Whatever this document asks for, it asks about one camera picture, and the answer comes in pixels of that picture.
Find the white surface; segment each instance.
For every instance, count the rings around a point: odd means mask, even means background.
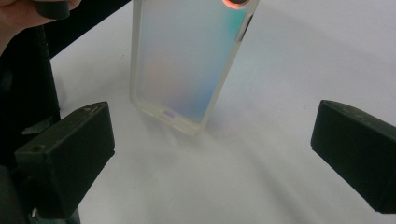
[[[396,125],[395,8],[261,2],[196,137],[130,104],[132,5],[122,8],[52,60],[63,116],[110,104],[116,155],[81,203],[82,223],[395,223],[309,144],[322,99]]]

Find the hand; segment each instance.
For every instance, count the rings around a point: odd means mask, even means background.
[[[74,9],[81,0],[68,0],[69,8]],[[33,0],[0,0],[0,55],[17,33],[50,22],[37,14]]]

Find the phone case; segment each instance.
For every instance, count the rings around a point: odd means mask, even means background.
[[[134,0],[132,102],[183,133],[202,130],[258,3]]]

